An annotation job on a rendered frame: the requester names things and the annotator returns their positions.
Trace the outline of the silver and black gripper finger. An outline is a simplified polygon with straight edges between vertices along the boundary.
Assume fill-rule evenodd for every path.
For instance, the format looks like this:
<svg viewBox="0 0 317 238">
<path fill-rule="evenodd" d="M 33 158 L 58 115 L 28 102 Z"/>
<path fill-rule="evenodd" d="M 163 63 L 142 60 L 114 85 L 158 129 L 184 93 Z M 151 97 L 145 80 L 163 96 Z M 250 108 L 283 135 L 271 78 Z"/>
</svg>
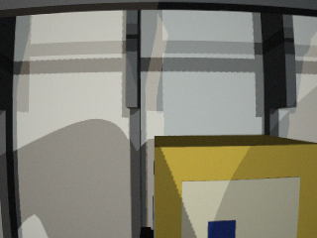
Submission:
<svg viewBox="0 0 317 238">
<path fill-rule="evenodd" d="M 141 227 L 140 238 L 154 238 L 152 227 Z"/>
</svg>

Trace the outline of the yellow butter carton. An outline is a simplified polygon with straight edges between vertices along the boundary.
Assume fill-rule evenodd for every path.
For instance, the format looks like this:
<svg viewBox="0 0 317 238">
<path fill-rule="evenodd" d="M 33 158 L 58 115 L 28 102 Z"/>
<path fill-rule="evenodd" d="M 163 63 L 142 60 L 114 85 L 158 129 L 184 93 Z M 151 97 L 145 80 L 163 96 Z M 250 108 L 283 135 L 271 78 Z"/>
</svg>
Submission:
<svg viewBox="0 0 317 238">
<path fill-rule="evenodd" d="M 154 238 L 317 238 L 317 143 L 155 136 Z"/>
</svg>

